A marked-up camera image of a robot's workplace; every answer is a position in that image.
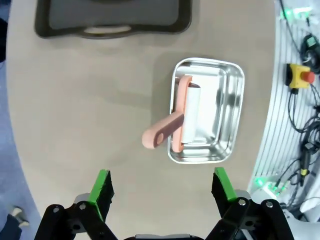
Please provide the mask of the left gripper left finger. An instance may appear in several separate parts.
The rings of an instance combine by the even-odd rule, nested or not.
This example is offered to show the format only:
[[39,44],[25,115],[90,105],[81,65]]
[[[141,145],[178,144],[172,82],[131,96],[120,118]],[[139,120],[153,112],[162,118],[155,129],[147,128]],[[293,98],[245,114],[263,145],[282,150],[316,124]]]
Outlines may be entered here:
[[49,205],[35,235],[36,240],[73,240],[77,234],[86,233],[91,240],[116,240],[106,225],[107,214],[114,196],[111,172],[99,171],[86,200],[64,208]]

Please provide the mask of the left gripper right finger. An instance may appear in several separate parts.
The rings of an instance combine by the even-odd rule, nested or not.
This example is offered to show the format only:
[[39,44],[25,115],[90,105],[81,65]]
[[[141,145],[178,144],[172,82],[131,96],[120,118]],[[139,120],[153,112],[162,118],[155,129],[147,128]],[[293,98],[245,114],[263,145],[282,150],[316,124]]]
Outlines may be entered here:
[[211,193],[221,219],[207,240],[234,240],[242,230],[248,231],[254,240],[294,239],[279,202],[266,199],[258,204],[238,196],[223,167],[214,169]]

